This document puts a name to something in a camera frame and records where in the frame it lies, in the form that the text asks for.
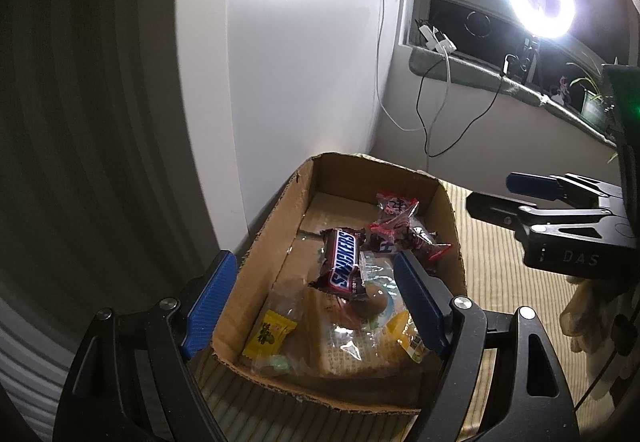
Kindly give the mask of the red date snack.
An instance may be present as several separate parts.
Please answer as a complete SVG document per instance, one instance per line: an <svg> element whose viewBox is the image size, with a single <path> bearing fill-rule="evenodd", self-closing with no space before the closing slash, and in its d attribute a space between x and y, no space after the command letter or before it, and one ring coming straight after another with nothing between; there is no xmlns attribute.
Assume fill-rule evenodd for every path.
<svg viewBox="0 0 640 442"><path fill-rule="evenodd" d="M437 241L416 217L406 215L371 224L368 246L371 251L380 254L408 250L427 271L452 249L451 243Z"/></svg>

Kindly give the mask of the red walnut snack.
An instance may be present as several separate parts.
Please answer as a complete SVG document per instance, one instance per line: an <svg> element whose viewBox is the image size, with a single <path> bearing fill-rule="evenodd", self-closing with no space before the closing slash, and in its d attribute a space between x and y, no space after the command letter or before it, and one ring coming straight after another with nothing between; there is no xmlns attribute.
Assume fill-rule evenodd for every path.
<svg viewBox="0 0 640 442"><path fill-rule="evenodd" d="M420 201L381 191L376 194L378 199L378 223L385 227L396 228L406 226L416 214Z"/></svg>

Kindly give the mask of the yellow candy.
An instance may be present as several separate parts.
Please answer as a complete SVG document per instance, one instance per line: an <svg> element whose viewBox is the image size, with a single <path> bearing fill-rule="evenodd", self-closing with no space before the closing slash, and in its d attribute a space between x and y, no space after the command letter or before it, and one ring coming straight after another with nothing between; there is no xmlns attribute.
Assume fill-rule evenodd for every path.
<svg viewBox="0 0 640 442"><path fill-rule="evenodd" d="M276 311L267 310L262 314L255 331L248 338L242 355L250 360L278 355L285 338L294 332L296 327L296 321L291 318Z"/></svg>

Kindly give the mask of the Snickers bar English label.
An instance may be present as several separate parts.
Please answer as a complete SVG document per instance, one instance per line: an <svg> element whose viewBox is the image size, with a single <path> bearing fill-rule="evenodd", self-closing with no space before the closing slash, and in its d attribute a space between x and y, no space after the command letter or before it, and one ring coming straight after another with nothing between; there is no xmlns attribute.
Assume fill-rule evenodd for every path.
<svg viewBox="0 0 640 442"><path fill-rule="evenodd" d="M363 229L334 227L320 233L323 255L318 276L308 283L312 289L346 301L366 296L360 271L360 254L366 241Z"/></svg>

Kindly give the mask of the packaged bread loaf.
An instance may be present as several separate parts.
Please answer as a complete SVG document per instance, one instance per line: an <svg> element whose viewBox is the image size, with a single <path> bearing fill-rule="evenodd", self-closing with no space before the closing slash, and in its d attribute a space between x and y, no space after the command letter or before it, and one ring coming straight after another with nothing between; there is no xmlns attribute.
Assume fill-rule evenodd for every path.
<svg viewBox="0 0 640 442"><path fill-rule="evenodd" d="M415 370L427 355L416 364L386 329L394 315L408 310L396 284L383 277L366 281L364 288L367 298L346 301L301 281L280 285L271 292L253 332L267 310L296 321L279 353L288 357L296 377L368 379Z"/></svg>

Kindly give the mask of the yellow jelly cup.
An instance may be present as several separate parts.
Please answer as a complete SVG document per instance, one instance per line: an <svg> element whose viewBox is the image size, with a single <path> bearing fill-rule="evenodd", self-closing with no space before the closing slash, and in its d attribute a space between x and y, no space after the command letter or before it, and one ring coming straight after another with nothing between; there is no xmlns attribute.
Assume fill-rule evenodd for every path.
<svg viewBox="0 0 640 442"><path fill-rule="evenodd" d="M390 336L402 347L409 358L416 364L421 364L428 353L427 347L414 324L408 310L402 310L394 315L386 324Z"/></svg>

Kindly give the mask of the green candy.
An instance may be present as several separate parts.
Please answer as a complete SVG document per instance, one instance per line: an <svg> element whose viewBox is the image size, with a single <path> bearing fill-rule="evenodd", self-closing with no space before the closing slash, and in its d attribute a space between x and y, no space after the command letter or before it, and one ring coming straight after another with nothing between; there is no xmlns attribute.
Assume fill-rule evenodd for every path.
<svg viewBox="0 0 640 442"><path fill-rule="evenodd" d="M292 375L294 368L286 355L273 354L255 358L250 364L255 375L266 377L280 377Z"/></svg>

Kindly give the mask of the potted spider plant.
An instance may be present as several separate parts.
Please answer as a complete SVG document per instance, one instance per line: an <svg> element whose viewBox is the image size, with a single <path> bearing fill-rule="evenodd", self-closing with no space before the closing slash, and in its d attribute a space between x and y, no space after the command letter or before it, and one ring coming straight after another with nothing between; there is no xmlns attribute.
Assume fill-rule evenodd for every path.
<svg viewBox="0 0 640 442"><path fill-rule="evenodd" d="M586 133L614 149L614 102L611 95L604 93L602 72L598 68L590 69L579 64L577 60L568 60L565 66L570 70L567 81L570 95L568 107L574 111Z"/></svg>

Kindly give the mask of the striped bed cover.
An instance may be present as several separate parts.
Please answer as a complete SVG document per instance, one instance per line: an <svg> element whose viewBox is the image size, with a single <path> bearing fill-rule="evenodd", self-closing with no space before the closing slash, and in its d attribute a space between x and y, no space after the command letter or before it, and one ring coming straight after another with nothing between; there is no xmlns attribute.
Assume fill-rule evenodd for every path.
<svg viewBox="0 0 640 442"><path fill-rule="evenodd" d="M469 189L444 185L454 208L468 294L489 311L512 313L521 305L538 315L565 374L573 399L590 384L585 354L570 347L559 316L575 287L564 276L529 269L523 249L507 229L469 217ZM400 441L410 416L349 414L252 384L205 350L195 378L216 421L231 441Z"/></svg>

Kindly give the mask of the black light tripod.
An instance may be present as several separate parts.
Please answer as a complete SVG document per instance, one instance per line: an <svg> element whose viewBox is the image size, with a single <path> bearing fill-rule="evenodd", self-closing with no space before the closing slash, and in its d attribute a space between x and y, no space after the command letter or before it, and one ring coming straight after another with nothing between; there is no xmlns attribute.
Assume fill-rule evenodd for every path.
<svg viewBox="0 0 640 442"><path fill-rule="evenodd" d="M515 78L525 86L537 87L540 94L544 95L544 68L542 68L540 50L540 38L535 35L527 35L524 38L518 53Z"/></svg>

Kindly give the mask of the white power strip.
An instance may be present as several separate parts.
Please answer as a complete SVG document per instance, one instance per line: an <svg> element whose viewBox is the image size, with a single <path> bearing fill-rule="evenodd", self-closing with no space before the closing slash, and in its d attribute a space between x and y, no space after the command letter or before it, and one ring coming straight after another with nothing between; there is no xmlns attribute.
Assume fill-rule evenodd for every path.
<svg viewBox="0 0 640 442"><path fill-rule="evenodd" d="M457 50L454 42L448 38L445 33L439 31L436 27L430 27L428 24L421 24L419 31L425 40L427 50L437 52L439 54L452 54Z"/></svg>

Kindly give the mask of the brown cardboard box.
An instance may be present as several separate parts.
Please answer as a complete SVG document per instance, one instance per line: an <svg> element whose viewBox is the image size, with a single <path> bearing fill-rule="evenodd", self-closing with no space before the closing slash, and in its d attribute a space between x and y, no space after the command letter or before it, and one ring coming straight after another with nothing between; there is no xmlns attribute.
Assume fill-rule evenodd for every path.
<svg viewBox="0 0 640 442"><path fill-rule="evenodd" d="M309 158L241 262L213 333L216 358L255 384L336 410L415 413L440 365L399 291L401 251L465 293L444 184L367 156Z"/></svg>

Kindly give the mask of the white cabinet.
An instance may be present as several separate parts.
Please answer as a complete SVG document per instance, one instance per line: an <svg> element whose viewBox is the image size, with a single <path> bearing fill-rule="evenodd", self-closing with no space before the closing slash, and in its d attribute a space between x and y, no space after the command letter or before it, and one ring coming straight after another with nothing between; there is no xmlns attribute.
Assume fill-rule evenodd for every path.
<svg viewBox="0 0 640 442"><path fill-rule="evenodd" d="M186 128L206 212L234 250L307 158L366 153L400 0L176 0Z"/></svg>

